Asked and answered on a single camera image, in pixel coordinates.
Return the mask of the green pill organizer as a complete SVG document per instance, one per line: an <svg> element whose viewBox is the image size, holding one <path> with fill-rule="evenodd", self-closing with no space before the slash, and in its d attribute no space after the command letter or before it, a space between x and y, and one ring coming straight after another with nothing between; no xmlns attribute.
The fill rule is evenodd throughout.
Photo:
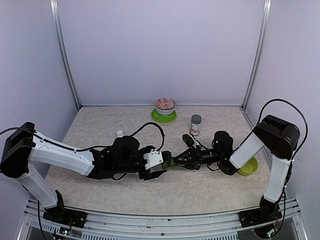
<svg viewBox="0 0 320 240"><path fill-rule="evenodd" d="M167 169L170 169L170 168L176 168L176 167L177 167L177 163L175 163L173 160L164 161L161 164L161 168L163 170L167 170Z"/></svg>

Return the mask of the amber bottle grey cap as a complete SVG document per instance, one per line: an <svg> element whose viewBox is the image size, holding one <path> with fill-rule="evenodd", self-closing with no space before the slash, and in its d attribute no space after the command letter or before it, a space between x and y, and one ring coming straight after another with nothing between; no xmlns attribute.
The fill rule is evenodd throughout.
<svg viewBox="0 0 320 240"><path fill-rule="evenodd" d="M200 134L200 128L202 123L202 117L198 114L194 114L191 116L190 120L190 134L194 136L198 136Z"/></svg>

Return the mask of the small white pill bottle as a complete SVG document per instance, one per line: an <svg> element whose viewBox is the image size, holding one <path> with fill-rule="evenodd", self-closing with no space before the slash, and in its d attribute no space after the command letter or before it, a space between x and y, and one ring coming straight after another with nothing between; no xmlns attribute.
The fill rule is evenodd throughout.
<svg viewBox="0 0 320 240"><path fill-rule="evenodd" d="M118 131L116 132L116 134L117 134L117 137L118 137L118 138L121 138L121 137L124 136L124 132L123 132L122 130L118 130Z"/></svg>

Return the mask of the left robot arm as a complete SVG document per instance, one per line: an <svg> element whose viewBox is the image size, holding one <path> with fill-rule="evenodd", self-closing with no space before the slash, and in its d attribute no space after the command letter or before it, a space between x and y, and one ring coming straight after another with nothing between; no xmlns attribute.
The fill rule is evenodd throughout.
<svg viewBox="0 0 320 240"><path fill-rule="evenodd" d="M152 171L172 157L170 151L153 146L141 148L132 135L117 137L110 146L76 148L47 138L26 122L21 127L10 128L0 162L0 172L16 179L31 193L46 211L63 223L70 218L64 207L62 195L52 189L36 170L34 163L44 163L67 169L90 179L116 180L137 173L142 180L152 180L164 170Z"/></svg>

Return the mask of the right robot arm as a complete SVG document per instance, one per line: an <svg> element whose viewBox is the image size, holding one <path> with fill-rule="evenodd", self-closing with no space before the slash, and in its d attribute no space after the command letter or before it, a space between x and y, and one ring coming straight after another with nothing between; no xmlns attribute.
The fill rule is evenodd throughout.
<svg viewBox="0 0 320 240"><path fill-rule="evenodd" d="M187 131L191 116L202 116L200 141L208 146L216 131L227 131L237 146L250 132L245 118L237 107L231 106L179 106L177 120L173 123L170 141L173 152L180 153L184 147L181 135ZM256 154L259 167L251 176L236 173L228 176L221 171L212 172L206 167L199 171L177 168L168 178L167 194L171 212L178 215L208 214L256 207L263 195L271 165L270 152L262 149Z"/></svg>

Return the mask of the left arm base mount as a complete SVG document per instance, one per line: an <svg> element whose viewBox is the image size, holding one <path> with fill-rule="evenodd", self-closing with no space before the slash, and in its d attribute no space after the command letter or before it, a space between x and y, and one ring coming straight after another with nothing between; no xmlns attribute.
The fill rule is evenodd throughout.
<svg viewBox="0 0 320 240"><path fill-rule="evenodd" d="M84 211L55 206L52 208L46 208L43 218L69 227L84 228L87 213Z"/></svg>

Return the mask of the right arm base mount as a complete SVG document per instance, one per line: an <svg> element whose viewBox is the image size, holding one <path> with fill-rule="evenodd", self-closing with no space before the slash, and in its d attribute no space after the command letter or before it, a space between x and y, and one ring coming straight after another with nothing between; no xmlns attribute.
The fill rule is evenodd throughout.
<svg viewBox="0 0 320 240"><path fill-rule="evenodd" d="M270 202L264 197L260 199L259 207L240 211L238 216L242 228L268 223L283 217L279 202Z"/></svg>

